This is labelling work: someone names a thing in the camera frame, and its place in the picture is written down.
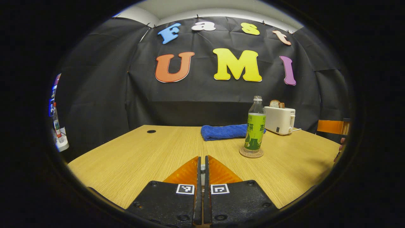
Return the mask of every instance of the wooden table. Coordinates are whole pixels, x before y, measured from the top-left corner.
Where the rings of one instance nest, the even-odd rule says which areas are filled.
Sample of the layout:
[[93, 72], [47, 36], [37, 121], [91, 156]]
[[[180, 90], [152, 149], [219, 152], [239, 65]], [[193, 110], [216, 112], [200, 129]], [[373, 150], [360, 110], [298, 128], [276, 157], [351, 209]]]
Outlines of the wooden table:
[[280, 136], [267, 131], [264, 155], [239, 154], [245, 139], [205, 142], [201, 127], [144, 125], [68, 164], [88, 187], [127, 208], [149, 181], [163, 181], [195, 156], [219, 160], [242, 180], [256, 180], [277, 208], [318, 183], [332, 168], [339, 144], [306, 131]]

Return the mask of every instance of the white wall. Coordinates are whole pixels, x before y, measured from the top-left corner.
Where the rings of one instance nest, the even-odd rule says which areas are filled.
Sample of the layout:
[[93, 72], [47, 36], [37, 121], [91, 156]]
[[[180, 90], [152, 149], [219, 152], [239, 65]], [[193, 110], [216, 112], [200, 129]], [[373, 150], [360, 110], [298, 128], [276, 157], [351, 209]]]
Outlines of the white wall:
[[[245, 0], [147, 0], [134, 4], [121, 13], [118, 17], [125, 17], [139, 21], [143, 24], [161, 25], [176, 20], [208, 16], [227, 16], [245, 18], [257, 22], [265, 21], [266, 24], [290, 32], [300, 29], [302, 24], [280, 10], [260, 1]], [[227, 6], [231, 8], [206, 8], [206, 6]]]

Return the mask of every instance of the bread slice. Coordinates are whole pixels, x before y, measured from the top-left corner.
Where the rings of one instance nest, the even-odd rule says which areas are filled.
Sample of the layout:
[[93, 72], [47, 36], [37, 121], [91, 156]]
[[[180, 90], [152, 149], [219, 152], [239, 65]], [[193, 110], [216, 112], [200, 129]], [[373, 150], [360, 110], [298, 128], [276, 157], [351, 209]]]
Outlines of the bread slice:
[[270, 101], [269, 106], [273, 107], [273, 108], [279, 108], [280, 107], [280, 102], [278, 100], [272, 100], [272, 101]]

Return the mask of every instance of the cork coaster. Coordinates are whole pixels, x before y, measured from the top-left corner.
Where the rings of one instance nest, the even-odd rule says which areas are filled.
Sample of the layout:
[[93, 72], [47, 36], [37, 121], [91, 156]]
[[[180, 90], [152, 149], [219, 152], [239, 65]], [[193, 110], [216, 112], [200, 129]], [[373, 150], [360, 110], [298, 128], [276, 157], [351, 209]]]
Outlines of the cork coaster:
[[263, 151], [262, 151], [262, 149], [259, 149], [259, 151], [258, 151], [257, 153], [251, 154], [251, 153], [246, 152], [246, 151], [245, 151], [245, 148], [242, 147], [242, 148], [239, 150], [239, 153], [240, 153], [242, 156], [244, 156], [244, 157], [249, 157], [249, 158], [258, 158], [258, 157], [263, 156]]

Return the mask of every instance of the bottle label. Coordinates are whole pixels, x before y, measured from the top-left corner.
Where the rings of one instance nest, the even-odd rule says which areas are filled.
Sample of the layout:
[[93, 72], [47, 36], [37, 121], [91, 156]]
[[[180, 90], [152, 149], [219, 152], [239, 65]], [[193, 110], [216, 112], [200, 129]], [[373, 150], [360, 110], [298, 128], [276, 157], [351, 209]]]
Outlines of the bottle label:
[[59, 129], [59, 121], [54, 121], [53, 125], [55, 126], [56, 135], [58, 138], [62, 137], [62, 133], [60, 133]]
[[245, 140], [245, 148], [249, 150], [258, 150], [262, 144], [264, 133], [264, 124], [266, 115], [249, 114], [247, 116], [247, 133]]

